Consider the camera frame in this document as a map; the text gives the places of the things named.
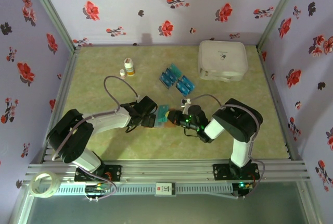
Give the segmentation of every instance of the white plastic box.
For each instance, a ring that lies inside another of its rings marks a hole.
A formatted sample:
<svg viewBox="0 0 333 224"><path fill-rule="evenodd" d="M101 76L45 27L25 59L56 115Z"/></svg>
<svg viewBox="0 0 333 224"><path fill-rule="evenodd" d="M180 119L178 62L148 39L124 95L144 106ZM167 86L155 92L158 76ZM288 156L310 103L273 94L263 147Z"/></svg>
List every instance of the white plastic box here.
<svg viewBox="0 0 333 224"><path fill-rule="evenodd" d="M245 46L240 42L202 41L198 72L205 80L240 81L248 70Z"/></svg>

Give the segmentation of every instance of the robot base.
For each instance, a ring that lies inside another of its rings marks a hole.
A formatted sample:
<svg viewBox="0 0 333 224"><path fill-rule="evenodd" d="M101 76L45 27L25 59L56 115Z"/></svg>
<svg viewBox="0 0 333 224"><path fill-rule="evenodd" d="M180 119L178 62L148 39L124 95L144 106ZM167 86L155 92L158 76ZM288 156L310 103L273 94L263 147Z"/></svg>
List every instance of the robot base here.
<svg viewBox="0 0 333 224"><path fill-rule="evenodd" d="M120 165L105 165L103 168L102 177L114 181L119 182L121 176L121 166ZM98 182L99 180L96 178L92 178L83 172L80 168L77 168L75 171L75 182Z"/></svg>
<svg viewBox="0 0 333 224"><path fill-rule="evenodd" d="M246 169L241 170L239 175L232 173L232 167L230 164L213 164L214 179L215 181L225 180L259 180L260 174L258 165L251 163L246 165Z"/></svg>

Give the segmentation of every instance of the pill bottle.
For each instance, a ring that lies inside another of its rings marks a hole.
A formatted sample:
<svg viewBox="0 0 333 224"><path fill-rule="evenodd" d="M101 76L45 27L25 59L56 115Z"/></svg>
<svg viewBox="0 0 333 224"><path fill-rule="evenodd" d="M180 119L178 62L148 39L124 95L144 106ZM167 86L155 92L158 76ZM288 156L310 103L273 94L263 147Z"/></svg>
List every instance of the pill bottle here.
<svg viewBox="0 0 333 224"><path fill-rule="evenodd" d="M119 71L119 73L120 73L120 77L121 77L122 79L126 78L126 71L125 71L125 70L121 69L121 70Z"/></svg>
<svg viewBox="0 0 333 224"><path fill-rule="evenodd" d="M134 71L134 64L133 64L132 59L126 58L124 60L124 64L125 64L125 69L127 71L127 75L128 76L133 76L135 71Z"/></svg>

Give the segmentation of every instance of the floral wallpaper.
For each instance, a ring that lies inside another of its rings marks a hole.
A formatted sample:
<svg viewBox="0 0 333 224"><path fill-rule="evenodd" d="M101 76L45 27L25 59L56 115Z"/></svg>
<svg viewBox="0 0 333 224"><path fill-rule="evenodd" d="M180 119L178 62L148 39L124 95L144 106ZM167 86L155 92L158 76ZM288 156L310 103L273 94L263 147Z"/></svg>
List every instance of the floral wallpaper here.
<svg viewBox="0 0 333 224"><path fill-rule="evenodd" d="M326 0L290 0L262 49L283 127L306 163L325 223L333 219L332 15Z"/></svg>
<svg viewBox="0 0 333 224"><path fill-rule="evenodd" d="M42 148L69 50L39 0L0 7L0 224L7 224Z"/></svg>
<svg viewBox="0 0 333 224"><path fill-rule="evenodd" d="M279 0L51 2L73 44L83 46L199 44L209 39L257 44ZM288 23L286 20L281 35L287 31Z"/></svg>

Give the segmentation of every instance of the clear tape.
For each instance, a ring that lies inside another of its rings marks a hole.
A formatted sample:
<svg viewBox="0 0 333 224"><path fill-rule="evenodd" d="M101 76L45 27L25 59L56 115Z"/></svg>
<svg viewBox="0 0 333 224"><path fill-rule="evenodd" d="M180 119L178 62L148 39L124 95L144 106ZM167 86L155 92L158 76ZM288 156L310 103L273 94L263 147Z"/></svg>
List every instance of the clear tape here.
<svg viewBox="0 0 333 224"><path fill-rule="evenodd" d="M39 191L39 186L41 184L41 180L46 177L50 177L50 187L43 193ZM59 177L51 172L51 171L43 171L34 176L29 185L29 192L31 195L39 198L49 198L54 195L60 187L60 179Z"/></svg>

